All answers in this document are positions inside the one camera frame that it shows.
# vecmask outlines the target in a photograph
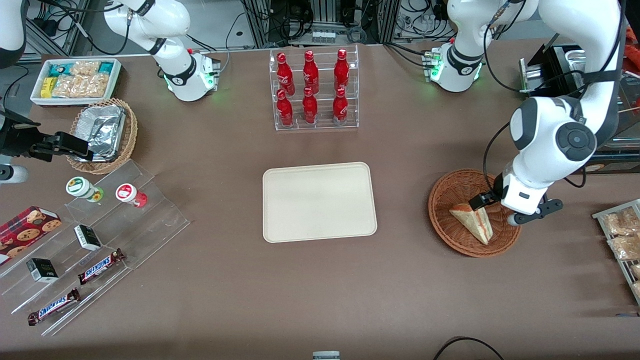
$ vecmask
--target beige tray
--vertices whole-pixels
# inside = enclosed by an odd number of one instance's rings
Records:
[[[262,177],[262,216],[270,243],[372,235],[378,223],[369,166],[269,169]]]

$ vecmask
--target table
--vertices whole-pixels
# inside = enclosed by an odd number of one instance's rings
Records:
[[[515,85],[517,60],[542,43],[492,44],[498,77]],[[167,91],[150,56],[121,58],[118,96],[140,127],[133,158],[192,224],[56,336],[41,338],[0,302],[0,357],[310,359],[340,350],[345,360],[431,359],[466,335],[506,359],[637,358],[638,320],[613,317],[637,308],[590,217],[639,198],[637,176],[592,176],[584,189],[560,181],[550,196],[564,210],[527,224],[504,255],[462,256],[426,218],[429,190],[449,171],[479,168],[522,98],[486,69],[451,94],[382,46],[360,46],[360,59],[357,131],[283,134],[273,129],[268,51],[232,53],[219,91],[193,103]],[[31,118],[55,131],[77,112],[34,106]],[[514,154],[502,135],[488,168],[499,172]],[[376,234],[264,241],[264,171],[349,161],[371,168]],[[63,184],[78,173],[65,158],[16,163],[31,179],[0,187],[0,220],[70,200]],[[458,343],[441,359],[464,355],[492,358]]]

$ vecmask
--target snack tray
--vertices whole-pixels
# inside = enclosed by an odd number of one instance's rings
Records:
[[[631,271],[631,266],[634,266],[635,264],[640,263],[639,260],[620,260],[616,257],[616,251],[614,250],[611,240],[613,240],[614,236],[611,235],[611,232],[609,231],[609,229],[607,228],[607,226],[604,224],[604,221],[602,220],[602,217],[604,215],[608,215],[611,213],[617,213],[618,211],[624,210],[626,208],[633,208],[633,210],[636,212],[636,215],[638,216],[638,218],[640,218],[640,199],[638,200],[634,200],[634,201],[630,201],[627,202],[626,204],[622,204],[619,206],[616,206],[615,208],[611,208],[605,211],[601,211],[599,213],[595,213],[593,214],[591,217],[598,220],[598,223],[600,224],[600,227],[602,228],[602,231],[604,232],[605,236],[607,237],[607,244],[609,244],[609,247],[611,248],[611,251],[614,253],[614,258],[616,259],[616,261],[618,262],[618,265],[620,266],[620,268],[622,269],[622,274],[625,276],[625,279],[627,280],[627,284],[629,285],[629,288],[631,289],[631,293],[634,295],[634,297],[636,298],[636,302],[637,304],[640,306],[640,297],[638,297],[638,295],[636,295],[636,292],[633,291],[633,288],[631,287],[631,285],[640,280],[638,279],[633,271]]]
[[[102,200],[91,203],[75,198],[57,209],[62,225],[0,267],[0,289],[6,308],[24,319],[25,327],[30,313],[77,288],[82,299],[80,303],[69,305],[29,327],[42,336],[56,334],[189,225],[189,221],[176,205],[164,197],[152,179],[153,176],[133,160],[127,161],[95,183],[104,190]],[[147,204],[135,208],[116,199],[116,188],[123,183],[131,183],[146,193]],[[102,244],[98,251],[92,252],[80,246],[74,233],[78,224],[93,228]],[[81,286],[78,274],[117,248],[127,256],[126,259]],[[29,258],[51,260],[60,278],[49,284],[35,282],[27,269]]]
[[[107,88],[104,91],[104,95],[102,97],[78,97],[73,99],[64,99],[64,98],[43,98],[40,97],[40,90],[42,89],[42,83],[44,79],[49,75],[49,71],[54,64],[60,64],[63,62],[75,62],[75,61],[100,61],[103,63],[113,63],[113,68],[111,69],[111,73],[109,74],[109,82],[107,83]],[[108,100],[111,98],[113,91],[116,88],[116,83],[118,82],[118,75],[120,75],[120,68],[122,65],[120,62],[114,58],[69,58],[69,59],[53,59],[46,60],[42,63],[42,68],[40,69],[40,74],[38,75],[38,79],[36,80],[36,85],[33,86],[33,90],[31,91],[31,102],[40,106],[82,106],[87,104],[93,104],[95,102]]]

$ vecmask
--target brown wicker basket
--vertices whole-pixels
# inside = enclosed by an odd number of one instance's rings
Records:
[[[489,175],[493,184],[495,177]],[[440,237],[453,249],[476,258],[496,256],[507,251],[520,236],[521,228],[511,226],[507,218],[513,212],[500,204],[485,208],[493,236],[489,244],[478,241],[451,213],[454,205],[469,201],[478,193],[487,191],[481,171],[461,169],[441,177],[429,194],[428,211],[431,223]]]
[[[82,172],[88,172],[94,175],[103,175],[108,174],[115,169],[119,168],[122,164],[124,164],[133,153],[133,148],[136,145],[136,136],[138,135],[138,121],[136,120],[136,114],[131,111],[129,105],[120,100],[120,99],[109,99],[101,102],[96,102],[95,104],[91,104],[88,107],[96,107],[96,106],[107,106],[107,105],[118,105],[125,109],[127,112],[127,117],[125,119],[124,129],[122,129],[122,139],[120,141],[120,148],[118,149],[118,157],[115,161],[111,163],[83,163],[80,161],[73,160],[72,158],[67,156],[67,160],[71,164],[71,166]],[[71,134],[76,132],[76,126],[78,124],[78,119],[80,118],[80,114],[76,116],[76,120],[71,125]]]

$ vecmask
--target clear acrylic stand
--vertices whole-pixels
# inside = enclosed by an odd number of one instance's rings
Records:
[[[36,325],[42,335],[56,334],[66,324],[84,311],[90,304],[107,292],[129,272],[138,268],[145,260],[181,232],[189,221],[152,181],[153,176],[129,160],[120,168],[96,183],[104,190],[98,203],[74,199],[58,210],[63,225],[52,236],[23,251],[14,258],[1,274],[0,289],[12,314],[27,317],[33,311],[47,306],[56,299],[78,288],[81,301],[68,306],[59,313],[47,317]],[[115,198],[117,186],[131,183],[147,194],[147,204],[142,208],[124,204]],[[91,252],[80,247],[74,227],[78,224],[93,228],[102,243],[100,250]],[[127,256],[117,262],[98,278],[80,286],[78,274],[83,273],[101,259],[120,248]],[[29,273],[26,261],[29,258],[51,260],[60,277],[46,284],[35,282]]]
[[[346,49],[347,62],[349,63],[349,85],[346,88],[346,99],[349,102],[347,107],[347,121],[342,126],[336,126],[333,123],[333,100],[335,98],[335,88],[333,87],[333,68],[337,60],[338,50]],[[271,50],[269,54],[269,77],[271,79],[271,100],[273,103],[273,118],[277,131],[280,130],[313,130],[313,129],[344,129],[358,127],[360,124],[360,108],[359,108],[359,75],[358,68],[358,47],[357,46],[327,46],[312,48],[314,58],[318,65],[320,77],[320,89],[316,94],[318,102],[318,120],[314,125],[309,125],[304,119],[302,108],[302,100],[304,99],[305,81],[302,69],[305,66],[305,51],[297,47],[287,49]],[[292,127],[284,127],[278,116],[278,108],[276,102],[276,92],[280,88],[278,83],[278,62],[275,57],[278,53],[285,53],[287,63],[293,71],[293,83],[296,87],[296,93],[289,97],[293,106]]]

